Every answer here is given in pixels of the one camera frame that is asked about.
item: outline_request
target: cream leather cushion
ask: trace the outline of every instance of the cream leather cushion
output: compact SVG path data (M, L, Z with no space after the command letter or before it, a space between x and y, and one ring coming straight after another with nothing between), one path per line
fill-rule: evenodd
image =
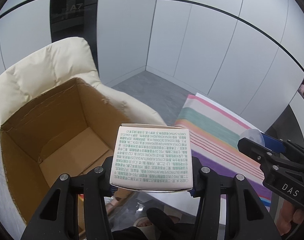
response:
M165 125L151 107L103 85L88 43L72 37L30 54L0 75L0 126L33 98L74 77L95 87L133 123Z

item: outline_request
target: open cardboard box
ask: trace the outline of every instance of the open cardboard box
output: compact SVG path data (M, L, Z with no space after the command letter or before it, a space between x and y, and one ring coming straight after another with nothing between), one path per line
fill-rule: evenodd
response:
M0 143L8 187L25 222L62 173L85 174L113 155L118 128L126 122L80 78L16 111L1 126Z

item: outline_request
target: metal bolt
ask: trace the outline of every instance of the metal bolt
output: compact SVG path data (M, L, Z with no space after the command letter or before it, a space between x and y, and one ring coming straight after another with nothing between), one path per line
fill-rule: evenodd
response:
M241 181L245 179L245 177L242 174L236 174L236 178Z
M95 173L101 173L103 171L103 168L101 166L94 168Z
M210 170L209 167L202 167L202 168L201 168L201 171L202 171L203 173L209 173L211 170Z
M60 176L60 180L66 180L68 177L69 177L68 174L62 174Z

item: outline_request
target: green stripe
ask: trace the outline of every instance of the green stripe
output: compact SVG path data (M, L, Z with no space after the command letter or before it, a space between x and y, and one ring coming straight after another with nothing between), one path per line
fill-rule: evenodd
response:
M182 108L178 119L186 119L202 130L210 133L216 138L228 143L235 149L237 149L237 143L239 141L239 135L227 129L223 125L213 121L212 119L200 114L192 108Z

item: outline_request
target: striped tablecloth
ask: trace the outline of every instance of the striped tablecloth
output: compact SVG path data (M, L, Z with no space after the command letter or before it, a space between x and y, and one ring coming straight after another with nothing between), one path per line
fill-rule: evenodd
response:
M189 95L175 126L190 130L192 155L220 175L243 174L269 210L271 191L262 185L259 164L237 149L239 136L255 128L220 104L200 95Z

